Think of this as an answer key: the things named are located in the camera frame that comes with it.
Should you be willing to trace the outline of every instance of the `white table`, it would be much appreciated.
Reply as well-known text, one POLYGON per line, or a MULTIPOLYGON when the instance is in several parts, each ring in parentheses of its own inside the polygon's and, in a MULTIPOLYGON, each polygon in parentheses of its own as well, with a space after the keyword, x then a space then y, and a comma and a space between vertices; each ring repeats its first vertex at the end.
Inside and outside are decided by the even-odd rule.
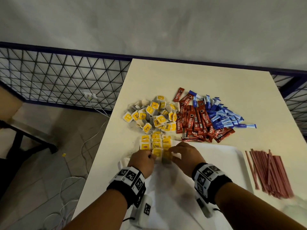
MULTIPOLYGON (((142 131, 122 119, 128 104, 157 95, 172 100, 179 87, 218 96, 245 123, 256 123, 257 129, 236 128, 220 144, 235 146, 243 153, 253 148, 280 155, 295 195, 307 199, 307 144, 269 72, 133 59, 74 217, 106 190, 121 157, 138 150, 142 131)), ((254 193, 277 209, 287 203, 262 191, 254 193)))

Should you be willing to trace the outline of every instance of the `person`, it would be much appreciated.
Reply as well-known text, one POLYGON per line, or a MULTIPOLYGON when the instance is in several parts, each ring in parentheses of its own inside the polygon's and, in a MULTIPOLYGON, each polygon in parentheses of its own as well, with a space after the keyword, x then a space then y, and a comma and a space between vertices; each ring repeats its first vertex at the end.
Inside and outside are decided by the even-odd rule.
MULTIPOLYGON (((181 154, 181 159, 173 157, 172 161, 190 178, 195 167, 206 162, 195 147, 185 142, 171 147, 169 151, 181 154)), ((140 170, 144 178, 148 178, 153 172, 155 158, 151 151, 139 150, 132 154, 128 166, 140 170)), ((233 182, 222 185, 217 190, 214 201, 234 230, 306 229, 233 182)), ((126 211, 127 201, 124 195, 115 189, 107 189, 64 229, 118 230, 126 211)))

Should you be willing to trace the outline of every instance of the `electrical outlet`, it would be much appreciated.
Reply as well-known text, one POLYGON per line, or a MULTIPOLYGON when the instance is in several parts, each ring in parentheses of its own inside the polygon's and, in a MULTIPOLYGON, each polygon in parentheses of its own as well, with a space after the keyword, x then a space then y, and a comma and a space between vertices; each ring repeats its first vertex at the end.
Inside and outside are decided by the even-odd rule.
POLYGON ((90 101, 92 99, 97 99, 97 96, 95 93, 89 93, 89 92, 83 92, 86 100, 90 101))

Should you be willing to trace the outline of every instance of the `pile of sugar packets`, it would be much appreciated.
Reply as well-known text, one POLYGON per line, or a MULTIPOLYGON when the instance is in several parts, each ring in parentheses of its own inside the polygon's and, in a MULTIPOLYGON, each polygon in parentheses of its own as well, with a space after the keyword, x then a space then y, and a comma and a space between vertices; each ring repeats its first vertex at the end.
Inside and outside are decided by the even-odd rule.
POLYGON ((219 97, 200 96, 189 91, 181 100, 184 92, 179 88, 172 102, 164 96, 156 96, 154 100, 142 100, 130 105, 123 119, 136 122, 146 135, 140 140, 141 149, 150 149, 158 158, 171 157, 171 136, 168 132, 182 134, 183 141, 200 141, 218 143, 235 133, 234 127, 257 128, 256 124, 243 124, 243 117, 232 112, 219 97))

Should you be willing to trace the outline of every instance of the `wristband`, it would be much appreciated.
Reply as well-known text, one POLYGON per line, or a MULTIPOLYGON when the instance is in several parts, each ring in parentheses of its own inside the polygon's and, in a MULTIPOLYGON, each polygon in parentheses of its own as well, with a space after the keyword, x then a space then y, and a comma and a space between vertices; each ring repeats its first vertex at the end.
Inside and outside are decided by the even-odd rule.
POLYGON ((213 164, 200 163, 192 173, 194 188, 206 201, 215 204, 217 191, 227 182, 232 182, 223 171, 213 164))
POLYGON ((125 167, 109 182, 108 189, 118 190, 125 197, 129 208, 132 204, 139 207, 146 191, 142 172, 134 167, 125 167))

